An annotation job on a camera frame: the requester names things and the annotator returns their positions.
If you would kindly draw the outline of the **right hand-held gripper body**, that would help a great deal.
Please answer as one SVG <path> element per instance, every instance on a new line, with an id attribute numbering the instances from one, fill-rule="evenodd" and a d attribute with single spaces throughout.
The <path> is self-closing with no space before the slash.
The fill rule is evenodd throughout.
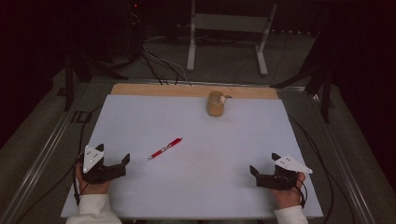
<path id="1" fill-rule="evenodd" d="M 272 175 L 259 174 L 256 178 L 256 186 L 276 189 L 289 190 L 292 189 L 297 182 L 297 174 L 299 172 L 312 174 L 313 170 L 295 160 L 292 156 L 287 155 L 281 157 L 275 162 L 275 172 Z"/>

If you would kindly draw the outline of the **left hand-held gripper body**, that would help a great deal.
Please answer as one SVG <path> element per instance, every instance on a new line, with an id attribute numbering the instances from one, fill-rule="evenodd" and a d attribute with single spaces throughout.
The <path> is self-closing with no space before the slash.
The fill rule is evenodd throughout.
<path id="1" fill-rule="evenodd" d="M 126 166 L 121 163 L 104 165 L 105 154 L 95 147 L 86 146 L 82 155 L 82 178 L 90 184 L 102 184 L 126 176 Z"/>

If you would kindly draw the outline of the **red pen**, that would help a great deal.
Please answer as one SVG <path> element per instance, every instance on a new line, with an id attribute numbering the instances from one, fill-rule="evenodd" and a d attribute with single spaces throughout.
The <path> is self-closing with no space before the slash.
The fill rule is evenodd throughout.
<path id="1" fill-rule="evenodd" d="M 161 155 L 162 153 L 164 153 L 167 149 L 174 147 L 175 145 L 177 145 L 178 143 L 180 143 L 182 141 L 183 138 L 176 138 L 175 140 L 173 140 L 171 143 L 169 143 L 167 146 L 157 150 L 156 152 L 154 152 L 153 154 L 151 154 L 148 157 L 148 161 L 158 157 L 159 155 Z"/>

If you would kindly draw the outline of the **wooden cup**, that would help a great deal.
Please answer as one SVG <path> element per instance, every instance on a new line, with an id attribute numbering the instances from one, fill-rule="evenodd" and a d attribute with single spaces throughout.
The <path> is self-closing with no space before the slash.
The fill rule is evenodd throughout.
<path id="1" fill-rule="evenodd" d="M 212 91 L 209 93 L 206 102 L 206 111 L 211 117 L 220 117 L 223 115 L 225 104 L 219 102 L 220 96 L 223 95 L 220 91 Z"/>

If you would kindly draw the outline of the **person's left hand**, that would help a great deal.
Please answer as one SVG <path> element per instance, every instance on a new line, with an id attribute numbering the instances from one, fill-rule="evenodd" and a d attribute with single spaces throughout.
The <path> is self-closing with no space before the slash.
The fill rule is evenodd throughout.
<path id="1" fill-rule="evenodd" d="M 78 189 L 80 195 L 89 194 L 108 194 L 111 182 L 107 181 L 102 184 L 92 185 L 82 178 L 82 164 L 79 162 L 76 168 L 76 177 L 78 180 Z"/>

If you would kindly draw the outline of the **person's right hand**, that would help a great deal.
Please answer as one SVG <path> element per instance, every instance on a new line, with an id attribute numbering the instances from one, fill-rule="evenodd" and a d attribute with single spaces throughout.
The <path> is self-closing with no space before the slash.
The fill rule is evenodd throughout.
<path id="1" fill-rule="evenodd" d="M 296 185 L 289 190 L 276 190 L 272 189 L 272 193 L 276 199 L 276 205 L 278 209 L 289 208 L 301 204 L 302 201 L 302 191 L 301 188 L 305 181 L 304 173 L 297 174 L 298 180 Z"/>

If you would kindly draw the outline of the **white table mat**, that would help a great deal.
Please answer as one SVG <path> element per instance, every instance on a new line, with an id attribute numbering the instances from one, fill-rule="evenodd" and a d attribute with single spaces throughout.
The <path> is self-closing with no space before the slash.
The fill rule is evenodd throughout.
<path id="1" fill-rule="evenodd" d="M 211 117 L 204 97 L 107 96 L 90 146 L 105 163 L 131 161 L 109 191 L 112 210 L 136 219 L 261 219 L 274 214 L 270 190 L 256 186 L 252 165 L 271 174 L 272 153 L 303 156 L 280 100 L 229 99 Z M 176 138 L 180 143 L 148 157 Z"/>

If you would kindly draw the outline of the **black tripod stand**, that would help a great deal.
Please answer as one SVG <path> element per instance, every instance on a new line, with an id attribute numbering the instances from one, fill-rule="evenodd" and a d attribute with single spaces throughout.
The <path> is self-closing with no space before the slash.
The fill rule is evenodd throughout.
<path id="1" fill-rule="evenodd" d="M 320 114 L 329 123 L 330 94 L 332 85 L 332 72 L 326 61 L 326 51 L 314 45 L 306 56 L 304 63 L 297 75 L 290 77 L 280 83 L 271 84 L 271 88 L 283 89 L 298 80 L 310 77 L 305 85 L 307 94 L 317 94 L 322 89 Z"/>
<path id="2" fill-rule="evenodd" d="M 78 80 L 81 82 L 91 81 L 92 74 L 88 68 L 88 65 L 92 65 L 96 69 L 102 71 L 105 75 L 114 79 L 126 79 L 126 77 L 97 62 L 95 59 L 93 59 L 81 49 L 78 49 L 76 47 L 71 47 L 67 49 L 64 56 L 65 111 L 68 111 L 71 108 L 71 105 L 74 103 L 74 77 L 77 77 Z"/>

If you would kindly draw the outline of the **white metal stand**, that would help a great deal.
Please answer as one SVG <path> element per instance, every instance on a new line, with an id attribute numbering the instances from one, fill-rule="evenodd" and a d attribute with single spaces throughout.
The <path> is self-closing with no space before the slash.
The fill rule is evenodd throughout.
<path id="1" fill-rule="evenodd" d="M 277 4 L 271 3 L 269 14 L 266 17 L 251 17 L 222 14 L 205 14 L 196 12 L 196 0 L 191 0 L 191 32 L 190 46 L 187 58 L 187 70 L 193 71 L 195 65 L 195 31 L 199 30 L 217 30 L 261 33 L 262 39 L 255 47 L 256 58 L 262 76 L 268 75 L 266 61 L 264 59 L 264 47 L 270 34 L 274 16 L 276 14 Z"/>

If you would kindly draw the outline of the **aluminium floor rail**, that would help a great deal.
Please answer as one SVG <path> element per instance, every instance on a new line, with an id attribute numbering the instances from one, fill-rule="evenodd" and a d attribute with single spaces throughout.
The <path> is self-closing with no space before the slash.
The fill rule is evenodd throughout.
<path id="1" fill-rule="evenodd" d="M 0 151 L 0 224 L 64 224 L 70 161 L 54 159 L 74 112 L 38 108 Z"/>
<path id="2" fill-rule="evenodd" d="M 339 92 L 330 97 L 329 122 L 320 114 L 321 101 L 308 97 L 362 224 L 396 224 L 396 193 L 383 174 L 360 127 Z"/>
<path id="3" fill-rule="evenodd" d="M 129 78 L 129 79 L 113 79 L 113 78 L 99 78 L 94 77 L 91 80 L 91 83 L 106 83 L 106 84 L 143 84 L 143 85 L 160 85 L 160 86 L 221 86 L 221 87 L 246 87 L 246 88 L 269 88 L 270 85 L 264 84 L 231 84 L 231 83 L 212 83 L 212 82 L 197 82 L 197 81 L 182 81 L 179 80 L 177 83 L 172 80 L 168 80 L 166 83 L 163 81 L 161 84 L 156 79 L 136 79 L 136 78 Z M 277 91 L 295 91 L 295 92 L 305 92 L 305 87 L 298 87 L 298 86 L 287 86 L 282 89 L 276 89 Z"/>

